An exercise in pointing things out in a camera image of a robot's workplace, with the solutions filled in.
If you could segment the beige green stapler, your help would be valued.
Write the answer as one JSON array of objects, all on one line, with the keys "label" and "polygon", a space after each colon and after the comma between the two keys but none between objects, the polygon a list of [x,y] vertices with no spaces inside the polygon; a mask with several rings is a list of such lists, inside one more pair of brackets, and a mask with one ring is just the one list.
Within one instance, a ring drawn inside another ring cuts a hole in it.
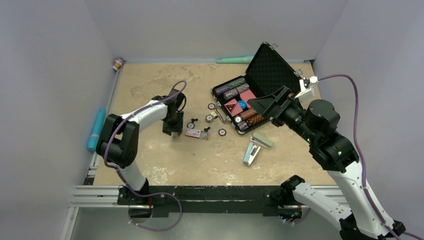
[{"label": "beige green stapler", "polygon": [[250,140],[267,149],[271,149],[274,146],[274,142],[272,140],[258,132],[254,132],[250,137]]}]

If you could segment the light blue stapler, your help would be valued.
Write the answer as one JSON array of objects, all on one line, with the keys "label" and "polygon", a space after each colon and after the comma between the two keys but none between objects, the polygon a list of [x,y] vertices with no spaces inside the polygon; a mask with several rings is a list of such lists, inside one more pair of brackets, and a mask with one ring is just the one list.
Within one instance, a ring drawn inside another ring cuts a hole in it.
[{"label": "light blue stapler", "polygon": [[250,166],[254,162],[260,150],[260,145],[255,145],[253,142],[250,142],[243,158],[243,164]]}]

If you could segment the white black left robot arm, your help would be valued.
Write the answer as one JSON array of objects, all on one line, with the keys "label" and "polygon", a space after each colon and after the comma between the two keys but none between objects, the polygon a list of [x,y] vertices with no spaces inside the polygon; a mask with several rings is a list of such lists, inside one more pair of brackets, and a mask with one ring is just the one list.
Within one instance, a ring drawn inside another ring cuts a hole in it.
[{"label": "white black left robot arm", "polygon": [[138,205],[146,203],[151,195],[149,181],[136,163],[139,134],[150,125],[161,121],[162,132],[180,136],[183,131],[183,109],[187,98],[183,93],[155,96],[145,106],[133,112],[106,117],[96,146],[96,153],[104,165],[114,169],[129,197]]}]

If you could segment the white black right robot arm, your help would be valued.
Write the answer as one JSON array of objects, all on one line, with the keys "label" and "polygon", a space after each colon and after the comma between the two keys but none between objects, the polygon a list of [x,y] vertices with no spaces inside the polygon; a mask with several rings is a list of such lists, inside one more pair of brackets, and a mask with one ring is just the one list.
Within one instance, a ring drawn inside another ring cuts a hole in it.
[{"label": "white black right robot arm", "polygon": [[337,132],[340,115],[330,102],[315,99],[303,108],[291,90],[282,87],[250,99],[248,104],[273,125],[288,126],[308,143],[309,153],[336,182],[347,204],[319,193],[297,175],[281,184],[284,202],[307,205],[329,221],[344,240],[385,240],[405,232],[404,224],[388,215],[368,185],[351,141]]}]

